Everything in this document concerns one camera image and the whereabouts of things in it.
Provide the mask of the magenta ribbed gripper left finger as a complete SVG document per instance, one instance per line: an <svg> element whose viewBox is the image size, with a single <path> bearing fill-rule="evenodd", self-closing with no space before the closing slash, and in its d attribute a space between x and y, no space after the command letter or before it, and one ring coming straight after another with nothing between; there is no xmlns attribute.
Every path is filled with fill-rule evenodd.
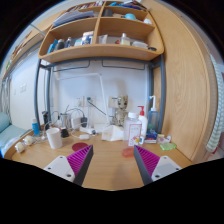
<svg viewBox="0 0 224 224"><path fill-rule="evenodd" d="M59 155L44 170L78 186L83 184L93 156L93 146L86 146L69 156Z"/></svg>

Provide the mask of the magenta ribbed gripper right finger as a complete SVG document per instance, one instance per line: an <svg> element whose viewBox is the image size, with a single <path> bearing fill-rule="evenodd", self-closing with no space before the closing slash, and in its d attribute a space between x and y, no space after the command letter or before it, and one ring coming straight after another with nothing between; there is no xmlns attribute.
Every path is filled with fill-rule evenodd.
<svg viewBox="0 0 224 224"><path fill-rule="evenodd" d="M134 146L133 154L144 185L181 170L168 156L159 157L140 146Z"/></svg>

